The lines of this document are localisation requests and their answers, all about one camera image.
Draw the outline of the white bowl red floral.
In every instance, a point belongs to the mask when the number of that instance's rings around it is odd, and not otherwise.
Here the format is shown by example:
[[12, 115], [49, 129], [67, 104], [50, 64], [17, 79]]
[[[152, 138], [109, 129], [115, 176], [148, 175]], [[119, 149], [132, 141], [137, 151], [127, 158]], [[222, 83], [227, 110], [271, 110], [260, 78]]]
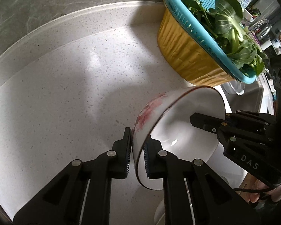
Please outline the white bowl red floral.
[[143, 146], [148, 137], [178, 158], [208, 161], [219, 142], [212, 132], [194, 127], [190, 117], [200, 113], [225, 118], [222, 96], [210, 86], [192, 86], [168, 91], [152, 99], [138, 115], [133, 131], [133, 158], [138, 182], [151, 190], [162, 190], [161, 179], [150, 180], [145, 169]]

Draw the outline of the plain white bowl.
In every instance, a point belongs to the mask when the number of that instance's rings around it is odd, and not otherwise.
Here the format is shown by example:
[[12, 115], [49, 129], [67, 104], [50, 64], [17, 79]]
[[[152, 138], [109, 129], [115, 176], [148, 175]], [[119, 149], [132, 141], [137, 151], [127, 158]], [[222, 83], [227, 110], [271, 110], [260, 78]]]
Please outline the plain white bowl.
[[[201, 159], [186, 161], [183, 171], [192, 224], [246, 224], [245, 201]], [[159, 224], [165, 224], [164, 216]]]

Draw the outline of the yellow plastic basin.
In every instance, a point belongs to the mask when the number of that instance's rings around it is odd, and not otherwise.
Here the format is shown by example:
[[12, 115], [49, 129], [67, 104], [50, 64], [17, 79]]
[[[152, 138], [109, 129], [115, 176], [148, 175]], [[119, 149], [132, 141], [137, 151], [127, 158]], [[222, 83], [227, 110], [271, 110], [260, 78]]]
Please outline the yellow plastic basin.
[[233, 80], [189, 36], [168, 9], [165, 10], [159, 27], [157, 43], [168, 64], [193, 85], [217, 86]]

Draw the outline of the green leafy vegetables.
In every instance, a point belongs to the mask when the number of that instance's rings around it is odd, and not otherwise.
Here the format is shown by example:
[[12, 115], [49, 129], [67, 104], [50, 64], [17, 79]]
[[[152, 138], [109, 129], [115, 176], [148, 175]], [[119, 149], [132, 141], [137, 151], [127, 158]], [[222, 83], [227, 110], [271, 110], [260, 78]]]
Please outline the green leafy vegetables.
[[268, 57], [241, 27], [243, 11], [237, 0], [215, 0], [215, 7], [210, 9], [200, 0], [181, 2], [245, 76], [259, 76], [265, 71]]

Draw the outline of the teal plastic colander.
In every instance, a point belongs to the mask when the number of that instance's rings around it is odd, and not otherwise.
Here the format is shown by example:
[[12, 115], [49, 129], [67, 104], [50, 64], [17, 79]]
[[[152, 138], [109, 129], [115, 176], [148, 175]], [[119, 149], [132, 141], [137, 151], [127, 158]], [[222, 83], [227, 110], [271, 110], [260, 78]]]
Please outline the teal plastic colander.
[[[202, 2], [202, 6], [206, 9], [215, 7], [215, 0], [200, 1]], [[203, 48], [216, 65], [226, 72], [226, 74], [245, 84], [252, 84], [256, 80], [255, 75], [247, 77], [237, 69], [236, 65], [230, 61], [216, 41], [186, 8], [181, 0], [165, 0], [165, 3], [181, 27]]]

